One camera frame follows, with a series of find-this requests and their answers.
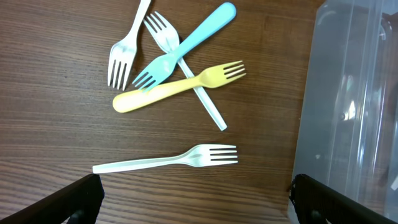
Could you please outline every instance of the plastic fork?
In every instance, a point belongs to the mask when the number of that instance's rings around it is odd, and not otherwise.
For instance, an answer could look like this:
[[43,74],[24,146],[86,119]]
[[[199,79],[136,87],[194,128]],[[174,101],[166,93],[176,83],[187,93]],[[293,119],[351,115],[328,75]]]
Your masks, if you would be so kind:
[[207,17],[175,50],[157,57],[153,60],[132,82],[136,87],[140,84],[140,90],[145,91],[162,83],[174,71],[177,61],[188,53],[192,48],[202,43],[209,36],[224,27],[236,15],[236,8],[232,3],[226,2],[218,7]]
[[148,10],[149,4],[150,0],[141,0],[130,32],[123,40],[120,40],[112,46],[109,55],[108,86],[112,84],[113,88],[117,86],[117,88],[120,89],[122,77],[124,77],[123,90],[126,89],[130,69],[137,53],[138,30]]
[[149,92],[134,90],[119,94],[113,99],[113,108],[119,113],[125,113],[197,86],[207,88],[223,86],[245,75],[245,73],[242,73],[244,65],[238,65],[241,62],[210,67],[196,77],[159,85]]
[[[162,49],[165,53],[169,53],[180,45],[180,39],[178,37],[177,30],[162,15],[160,15],[158,12],[155,13],[162,22],[160,22],[155,15],[151,14],[150,17],[146,16],[144,24],[148,28],[150,34],[153,36],[160,49]],[[178,64],[187,78],[194,77],[193,72],[189,69],[183,58],[178,60]],[[217,110],[216,106],[207,95],[205,89],[202,86],[198,86],[193,90],[195,90],[195,93],[198,95],[201,103],[203,106],[205,106],[207,112],[213,118],[219,129],[224,131],[227,125],[220,112]]]
[[113,162],[109,164],[103,164],[93,166],[93,173],[105,174],[110,172],[122,172],[138,169],[146,169],[151,167],[165,166],[171,164],[185,164],[193,167],[205,167],[205,166],[218,166],[225,164],[234,164],[236,160],[220,160],[220,159],[235,159],[238,156],[227,156],[219,154],[231,154],[236,153],[236,150],[225,150],[234,149],[236,146],[222,145],[222,144],[200,144],[197,145],[186,153],[174,157],[156,158],[156,159],[139,159],[124,162]]

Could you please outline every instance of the wood grain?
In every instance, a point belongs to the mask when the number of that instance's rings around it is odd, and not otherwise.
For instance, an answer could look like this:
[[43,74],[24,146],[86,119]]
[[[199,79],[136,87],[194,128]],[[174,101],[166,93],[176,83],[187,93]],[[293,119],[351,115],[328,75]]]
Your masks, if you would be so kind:
[[[184,39],[222,2],[157,0],[150,12],[160,12]],[[234,0],[234,21],[185,57],[194,73],[244,60],[248,75],[207,90],[228,125],[221,132],[194,91],[132,113],[112,109],[120,91],[106,85],[109,50],[130,30],[138,0],[1,0],[0,218],[93,165],[222,143],[238,146],[239,164],[102,175],[98,223],[287,223],[286,189],[322,2]],[[160,54],[141,27],[134,70]],[[170,81],[182,78],[177,68]]]

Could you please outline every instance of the plastic bin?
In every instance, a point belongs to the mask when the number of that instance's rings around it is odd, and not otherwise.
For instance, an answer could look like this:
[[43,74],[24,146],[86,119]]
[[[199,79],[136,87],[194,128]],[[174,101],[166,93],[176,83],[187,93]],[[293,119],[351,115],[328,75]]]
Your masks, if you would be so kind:
[[[398,222],[398,2],[317,12],[293,177],[307,174]],[[297,223],[292,205],[289,217]]]

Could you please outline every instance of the utensil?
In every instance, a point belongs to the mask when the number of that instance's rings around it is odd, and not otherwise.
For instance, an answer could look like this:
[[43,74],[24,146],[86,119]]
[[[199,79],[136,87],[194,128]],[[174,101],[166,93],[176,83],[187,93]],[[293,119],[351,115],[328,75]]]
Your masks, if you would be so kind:
[[236,148],[236,146],[222,144],[200,144],[186,153],[174,157],[156,159],[138,159],[132,161],[113,162],[93,166],[93,173],[105,174],[110,172],[122,172],[129,170],[146,169],[151,167],[165,166],[171,164],[185,164],[193,167],[218,166],[237,163],[236,160],[222,161],[219,159],[234,159],[238,156],[215,156],[217,154],[231,154],[236,150],[225,150]]
[[198,28],[196,28],[175,50],[157,57],[153,60],[132,82],[140,80],[136,86],[142,83],[140,90],[153,89],[174,71],[177,61],[188,53],[192,48],[202,43],[209,36],[220,30],[229,23],[236,15],[236,8],[232,3],[226,2],[218,7]]
[[[153,18],[153,20],[149,16],[147,16],[146,19],[154,28],[152,28],[146,20],[144,20],[144,24],[148,28],[150,34],[153,36],[160,49],[162,49],[165,53],[169,53],[180,45],[180,39],[178,37],[177,30],[162,15],[160,15],[158,12],[155,13],[162,22],[160,22],[155,15],[151,14],[150,16]],[[194,77],[193,72],[189,69],[183,58],[178,60],[178,64],[187,78]],[[207,112],[213,118],[220,130],[224,131],[227,125],[220,112],[217,110],[216,106],[207,95],[205,89],[202,86],[198,86],[193,90],[195,90],[195,93],[198,95],[201,103],[203,106],[205,106]]]
[[210,67],[196,77],[162,84],[149,92],[134,90],[119,94],[113,99],[113,108],[119,113],[125,113],[197,86],[207,88],[223,86],[245,75],[245,73],[237,75],[244,71],[244,68],[242,68],[244,65],[237,65],[241,62],[238,61]]
[[118,89],[120,89],[122,77],[124,77],[123,90],[126,89],[130,69],[137,53],[138,30],[148,10],[149,4],[150,0],[141,0],[130,32],[123,40],[114,44],[111,49],[108,65],[108,86],[111,86],[112,83],[113,88],[117,85]]

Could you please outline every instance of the yellow plastic fork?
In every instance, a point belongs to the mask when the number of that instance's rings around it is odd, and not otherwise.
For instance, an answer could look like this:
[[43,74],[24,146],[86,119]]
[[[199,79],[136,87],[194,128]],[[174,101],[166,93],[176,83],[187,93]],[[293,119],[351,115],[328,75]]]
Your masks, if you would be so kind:
[[238,61],[210,67],[193,78],[158,85],[146,93],[143,93],[145,89],[122,93],[114,98],[113,108],[119,113],[126,113],[197,86],[207,88],[223,86],[246,74],[237,75],[244,71],[244,65],[237,65],[241,62]]

